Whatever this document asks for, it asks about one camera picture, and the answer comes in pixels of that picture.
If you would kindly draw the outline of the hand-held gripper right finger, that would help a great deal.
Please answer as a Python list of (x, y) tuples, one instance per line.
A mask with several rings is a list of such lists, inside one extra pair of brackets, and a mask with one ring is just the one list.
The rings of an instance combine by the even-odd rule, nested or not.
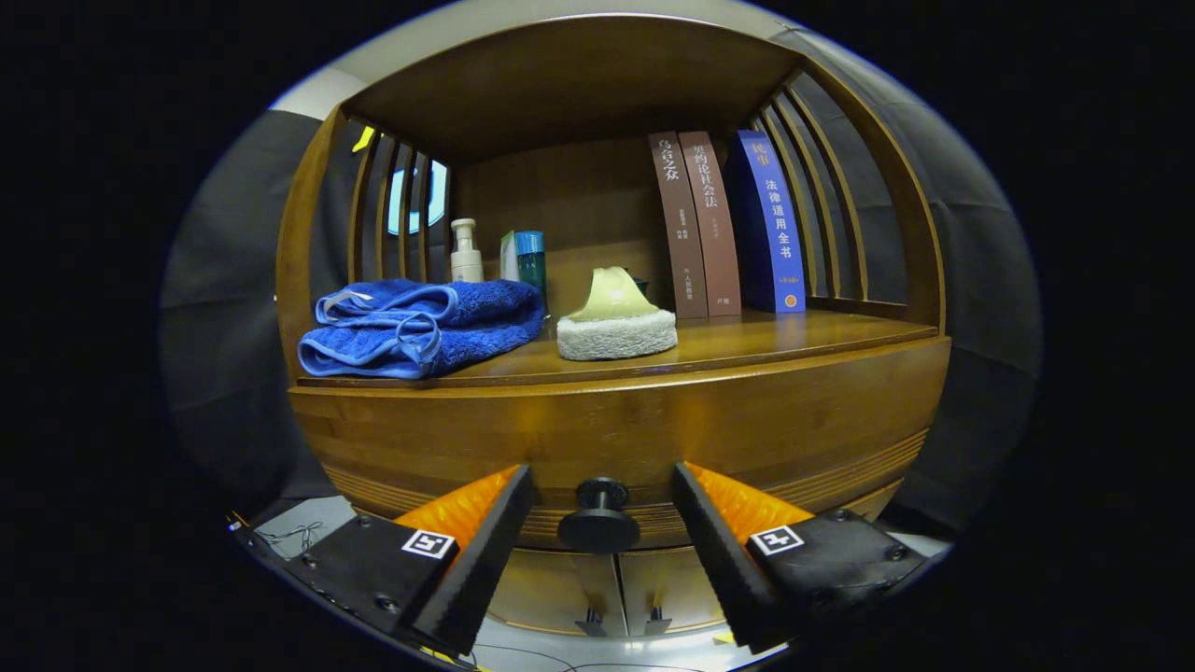
[(734, 639), (752, 653), (839, 637), (907, 591), (926, 554), (848, 508), (803, 511), (692, 462), (672, 500)]

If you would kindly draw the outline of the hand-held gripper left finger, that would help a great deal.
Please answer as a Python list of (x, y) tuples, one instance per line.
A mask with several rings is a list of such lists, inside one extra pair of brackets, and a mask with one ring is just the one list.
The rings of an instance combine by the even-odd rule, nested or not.
[(394, 520), (341, 524), (284, 572), (384, 637), (464, 655), (533, 500), (532, 469), (511, 465)]

